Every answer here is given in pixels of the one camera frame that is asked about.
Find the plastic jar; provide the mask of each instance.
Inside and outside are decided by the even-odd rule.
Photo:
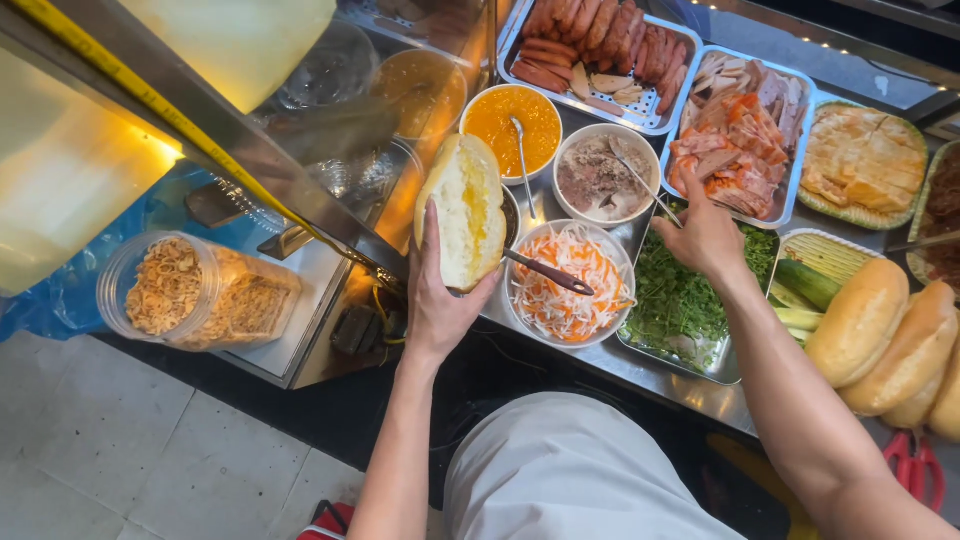
[[[111,329],[191,352],[279,338],[299,295],[290,270],[179,232],[131,238],[97,281],[97,307]]]

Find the glass display case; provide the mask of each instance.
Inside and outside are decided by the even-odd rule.
[[[306,287],[280,340],[221,355],[277,385],[301,387],[394,354],[370,346],[370,335],[390,327],[391,306],[402,306],[387,291],[401,293],[406,279],[425,172],[469,99],[497,83],[498,55],[532,3],[221,0],[195,10],[186,0],[7,0],[0,2],[0,46],[222,177],[224,186],[195,199],[198,220],[207,210],[219,216],[223,201],[211,199],[229,193],[251,201],[241,211],[267,216],[276,236],[260,252]],[[931,151],[960,134],[959,60],[948,54],[960,45],[955,6],[636,3],[705,45],[805,74],[819,101],[847,99],[909,120]],[[588,123],[560,108],[564,123]],[[665,135],[648,138],[662,149]],[[525,194],[514,190],[525,208]],[[548,191],[535,198],[552,209]],[[534,224],[523,219],[524,228]],[[869,247],[886,241],[849,231]],[[609,362],[606,347],[578,357]],[[661,394],[688,387],[668,379],[650,385]],[[730,405],[742,401],[736,392],[725,388],[701,402],[722,405],[714,417],[741,414]]]

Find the stainless steel counter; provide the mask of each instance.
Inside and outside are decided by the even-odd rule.
[[[821,92],[815,101],[826,101],[834,96]],[[564,122],[564,134],[570,135],[580,128],[597,122],[596,118],[576,110],[558,107]],[[651,139],[655,148],[662,144],[660,139]],[[554,198],[552,191],[552,168],[531,183],[538,220],[530,218],[523,187],[514,187],[512,192],[520,206],[520,235],[523,236],[540,223],[568,217]],[[621,241],[631,258],[636,256],[642,241],[643,232],[651,212],[633,223],[621,225],[610,233]],[[793,219],[778,229],[780,234],[794,229],[814,228],[836,234],[860,244],[863,247],[882,252],[888,233],[872,232],[855,225],[831,218],[797,203]],[[507,304],[503,284],[484,307],[482,315],[504,327],[524,335],[527,331],[516,320]],[[723,386],[708,380],[697,380],[685,375],[681,370],[674,372],[670,368],[655,364],[652,360],[640,356],[637,352],[624,347],[615,337],[603,343],[578,350],[565,350],[565,354],[592,366],[608,376],[628,386],[638,387],[671,402],[687,406],[707,415],[735,430],[756,437],[754,421],[747,409],[747,402],[740,384]]]

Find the red scissors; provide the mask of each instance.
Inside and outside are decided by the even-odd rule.
[[[923,428],[919,430],[899,430],[890,441],[883,458],[887,464],[896,467],[897,481],[917,501],[926,504],[934,512],[940,513],[944,504],[944,493],[947,483],[944,480],[944,470],[937,461],[937,456],[930,448],[930,441],[924,437]],[[928,501],[926,497],[926,469],[930,469],[933,477],[933,495]]]

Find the spoon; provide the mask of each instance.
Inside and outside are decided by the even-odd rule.
[[[657,197],[657,194],[654,193],[653,187],[650,187],[649,185],[647,185],[647,183],[644,182],[642,178],[640,178],[640,175],[636,173],[634,168],[630,166],[627,160],[624,159],[623,146],[622,146],[623,142],[620,140],[620,137],[610,135],[607,137],[607,141],[610,143],[610,149],[613,152],[613,156],[617,158],[617,160],[619,160],[621,163],[623,163],[628,169],[630,169],[630,172],[634,173],[634,176],[636,177],[636,181],[640,185],[642,185],[644,189],[647,190],[647,193],[649,193],[650,196],[654,198],[654,201],[657,201],[657,204],[660,205],[660,208],[663,209],[663,211],[665,211],[668,216],[670,216],[670,219],[673,220],[673,222],[677,225],[677,227],[682,229],[684,227],[684,224],[680,222],[680,219],[678,219],[677,216],[674,215],[672,211],[670,211],[670,208],[667,207],[664,201],[661,201],[660,198]]]
[[[593,296],[594,294],[593,289],[589,285],[581,282],[566,272],[557,270],[556,268],[550,268],[546,264],[531,258],[526,258],[510,248],[503,248],[503,256],[519,262],[520,264],[526,266],[534,272],[537,272],[551,282],[554,282],[567,290],[572,290],[573,292],[582,294],[584,296]]]
[[[527,204],[530,205],[530,217],[537,219],[537,211],[534,210],[534,196],[530,193],[530,180],[527,179],[527,164],[523,160],[523,124],[512,114],[510,115],[510,121],[516,127],[516,143],[520,147],[520,173],[523,174],[523,186],[527,188]]]

